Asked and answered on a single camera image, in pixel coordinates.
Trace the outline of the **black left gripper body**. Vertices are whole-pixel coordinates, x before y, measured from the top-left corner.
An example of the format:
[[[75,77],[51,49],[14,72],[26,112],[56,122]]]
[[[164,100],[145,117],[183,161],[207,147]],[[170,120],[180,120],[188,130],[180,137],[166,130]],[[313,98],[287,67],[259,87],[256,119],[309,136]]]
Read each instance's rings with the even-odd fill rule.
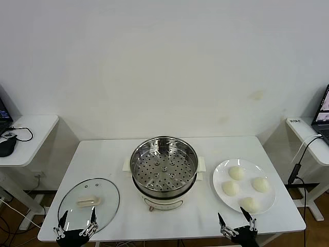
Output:
[[[87,235],[80,235],[82,231],[83,229],[65,231],[65,237],[59,237],[56,242],[60,247],[81,247],[89,242]]]

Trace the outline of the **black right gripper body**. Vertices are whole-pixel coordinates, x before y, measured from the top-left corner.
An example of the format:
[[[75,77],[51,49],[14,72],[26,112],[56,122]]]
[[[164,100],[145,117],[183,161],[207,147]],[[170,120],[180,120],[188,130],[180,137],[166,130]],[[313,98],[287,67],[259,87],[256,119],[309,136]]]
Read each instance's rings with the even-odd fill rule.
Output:
[[[234,229],[238,234],[231,236],[233,243],[239,244],[242,247],[259,247],[256,236],[258,231],[249,225],[238,227]]]

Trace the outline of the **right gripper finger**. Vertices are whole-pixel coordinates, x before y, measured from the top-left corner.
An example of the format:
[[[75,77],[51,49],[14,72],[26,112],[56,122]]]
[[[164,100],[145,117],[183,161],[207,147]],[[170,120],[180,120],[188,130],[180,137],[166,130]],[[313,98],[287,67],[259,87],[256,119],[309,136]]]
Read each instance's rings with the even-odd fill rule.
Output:
[[[224,236],[237,236],[238,232],[236,232],[234,229],[228,227],[224,221],[224,219],[221,217],[220,213],[217,213],[219,224],[221,226],[221,233]]]
[[[241,231],[243,232],[246,232],[247,230],[249,230],[250,232],[254,232],[254,233],[257,233],[258,232],[258,229],[257,229],[257,220],[256,218],[253,218],[251,216],[251,214],[246,211],[244,208],[240,207],[244,217],[246,218],[246,220],[248,221],[249,223],[249,226],[243,226],[241,227]]]

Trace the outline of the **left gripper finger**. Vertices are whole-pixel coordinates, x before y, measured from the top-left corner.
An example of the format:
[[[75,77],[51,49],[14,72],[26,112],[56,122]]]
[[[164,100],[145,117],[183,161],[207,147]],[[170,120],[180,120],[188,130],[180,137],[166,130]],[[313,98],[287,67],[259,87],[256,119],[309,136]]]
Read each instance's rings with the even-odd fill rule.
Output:
[[[66,210],[64,215],[59,219],[58,226],[53,228],[55,236],[65,236],[64,226],[66,223],[68,211]]]
[[[92,214],[88,225],[79,233],[79,236],[92,236],[98,229],[98,223],[96,221],[96,208],[93,206]]]

